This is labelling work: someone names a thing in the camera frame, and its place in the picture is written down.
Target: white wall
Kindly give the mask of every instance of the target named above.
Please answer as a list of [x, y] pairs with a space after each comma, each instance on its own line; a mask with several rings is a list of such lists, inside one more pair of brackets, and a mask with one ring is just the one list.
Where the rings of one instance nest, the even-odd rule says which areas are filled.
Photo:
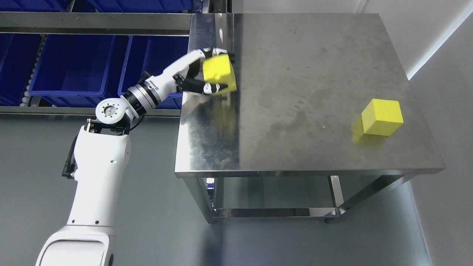
[[410, 181], [434, 266], [473, 262], [473, 15], [411, 79], [446, 170]]
[[379, 13], [410, 79], [473, 11], [473, 0], [367, 0]]

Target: gray floor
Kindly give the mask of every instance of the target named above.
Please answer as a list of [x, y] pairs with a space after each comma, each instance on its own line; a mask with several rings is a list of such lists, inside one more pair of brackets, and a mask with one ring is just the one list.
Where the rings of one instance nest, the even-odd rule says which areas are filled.
[[[32, 265], [69, 215], [76, 183], [61, 177], [84, 119], [0, 117], [0, 265]], [[335, 224], [241, 219], [208, 225], [173, 174], [178, 122], [132, 132], [116, 220], [116, 264], [429, 265], [407, 185]]]

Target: metal shelf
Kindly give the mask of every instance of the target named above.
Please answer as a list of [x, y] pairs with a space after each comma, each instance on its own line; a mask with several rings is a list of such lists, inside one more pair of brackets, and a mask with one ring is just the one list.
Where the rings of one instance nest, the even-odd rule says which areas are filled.
[[188, 36], [191, 14], [0, 12], [0, 32]]
[[[71, 115], [94, 116], [95, 108], [0, 106], [0, 115]], [[146, 117], [179, 118], [181, 110], [154, 109]]]
[[[231, 12], [231, 0], [205, 0], [204, 13]], [[66, 12], [0, 12], [0, 33], [167, 35], [189, 36], [192, 14], [76, 13], [80, 1], [70, 0]], [[94, 108], [0, 106], [2, 115], [94, 116]], [[154, 109], [147, 117], [179, 118], [180, 110]]]

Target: table top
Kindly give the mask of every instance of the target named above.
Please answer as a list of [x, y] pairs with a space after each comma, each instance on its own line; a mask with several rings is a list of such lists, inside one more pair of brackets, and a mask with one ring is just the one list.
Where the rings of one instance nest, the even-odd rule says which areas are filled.
[[[236, 55], [238, 90], [185, 93], [177, 177], [404, 175], [445, 166], [378, 14], [193, 14], [189, 51]], [[363, 134], [371, 99], [404, 124]]]

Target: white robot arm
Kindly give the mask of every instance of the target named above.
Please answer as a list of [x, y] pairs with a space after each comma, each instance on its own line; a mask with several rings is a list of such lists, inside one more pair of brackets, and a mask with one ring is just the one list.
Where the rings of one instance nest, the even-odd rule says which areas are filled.
[[97, 105], [97, 119], [88, 119], [79, 129], [62, 174], [78, 183], [67, 225], [46, 241], [36, 266], [112, 266], [114, 214], [131, 154], [129, 132], [169, 93], [187, 90], [213, 94], [226, 88], [226, 84], [194, 79], [202, 60], [221, 53], [227, 51], [193, 50], [161, 75], [147, 74], [120, 98]]

